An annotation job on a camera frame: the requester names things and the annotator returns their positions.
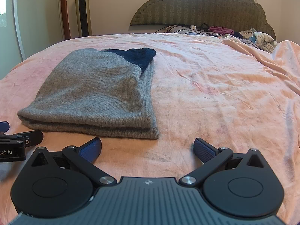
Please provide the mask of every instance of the gray knit fabric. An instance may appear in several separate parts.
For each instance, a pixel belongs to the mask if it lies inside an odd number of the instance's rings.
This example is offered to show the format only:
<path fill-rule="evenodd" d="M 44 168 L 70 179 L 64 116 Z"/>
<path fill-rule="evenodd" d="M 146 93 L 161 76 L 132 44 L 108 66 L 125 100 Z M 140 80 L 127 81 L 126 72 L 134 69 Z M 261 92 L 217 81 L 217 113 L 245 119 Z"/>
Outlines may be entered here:
<path fill-rule="evenodd" d="M 76 50 L 56 66 L 18 117 L 42 131 L 157 139 L 153 72 L 153 60 L 142 74 L 138 65 L 115 53 Z"/>

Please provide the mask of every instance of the blue gripper pad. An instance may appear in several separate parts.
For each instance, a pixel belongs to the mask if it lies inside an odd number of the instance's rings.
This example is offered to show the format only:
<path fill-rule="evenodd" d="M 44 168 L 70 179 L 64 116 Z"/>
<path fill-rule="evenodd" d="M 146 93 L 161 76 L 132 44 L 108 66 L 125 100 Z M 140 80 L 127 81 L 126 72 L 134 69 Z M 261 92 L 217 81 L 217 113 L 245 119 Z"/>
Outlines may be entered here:
<path fill-rule="evenodd" d="M 99 138 L 94 138 L 77 148 L 76 152 L 88 162 L 94 162 L 101 153 L 102 143 Z"/>
<path fill-rule="evenodd" d="M 194 141 L 194 153 L 203 163 L 206 163 L 218 155 L 219 150 L 203 139 L 197 138 Z"/>
<path fill-rule="evenodd" d="M 9 130 L 9 123 L 8 122 L 0 122 L 0 134 L 5 133 Z"/>

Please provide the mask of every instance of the bed sheet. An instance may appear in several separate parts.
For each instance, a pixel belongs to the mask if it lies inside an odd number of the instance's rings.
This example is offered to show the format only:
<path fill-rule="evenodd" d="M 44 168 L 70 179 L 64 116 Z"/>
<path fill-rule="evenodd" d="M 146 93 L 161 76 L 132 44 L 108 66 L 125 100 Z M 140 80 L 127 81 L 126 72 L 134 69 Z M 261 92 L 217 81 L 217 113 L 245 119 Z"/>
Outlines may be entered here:
<path fill-rule="evenodd" d="M 158 140 L 101 138 L 95 165 L 121 176 L 182 177 L 201 163 L 192 143 L 201 137 L 238 153 L 258 148 L 285 190 L 278 216 L 300 221 L 300 46 L 281 42 L 273 53 L 233 38 L 182 34 L 121 34 L 78 38 L 53 45 L 17 65 L 0 81 L 0 120 L 8 134 L 28 131 L 17 111 L 28 106 L 52 69 L 81 48 L 156 50 L 151 88 Z M 60 151 L 93 136 L 44 133 L 40 146 Z M 0 224 L 16 215 L 10 188 L 23 163 L 0 183 Z"/>

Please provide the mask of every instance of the window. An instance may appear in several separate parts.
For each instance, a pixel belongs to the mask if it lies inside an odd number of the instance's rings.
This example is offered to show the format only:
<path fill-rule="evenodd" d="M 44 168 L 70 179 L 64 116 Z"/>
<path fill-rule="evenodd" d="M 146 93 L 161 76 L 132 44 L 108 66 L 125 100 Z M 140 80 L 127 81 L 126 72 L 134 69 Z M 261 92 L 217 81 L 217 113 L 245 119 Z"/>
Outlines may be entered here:
<path fill-rule="evenodd" d="M 0 0 L 0 27 L 6 26 L 6 0 Z"/>

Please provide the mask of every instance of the gold tower heater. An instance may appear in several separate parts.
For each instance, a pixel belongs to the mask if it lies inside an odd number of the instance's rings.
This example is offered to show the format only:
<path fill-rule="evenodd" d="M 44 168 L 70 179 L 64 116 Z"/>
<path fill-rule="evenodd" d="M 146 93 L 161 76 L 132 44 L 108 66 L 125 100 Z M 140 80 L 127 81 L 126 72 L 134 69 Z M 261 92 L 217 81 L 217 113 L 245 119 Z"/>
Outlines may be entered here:
<path fill-rule="evenodd" d="M 91 36 L 92 27 L 89 0 L 75 0 L 75 4 L 79 36 Z"/>

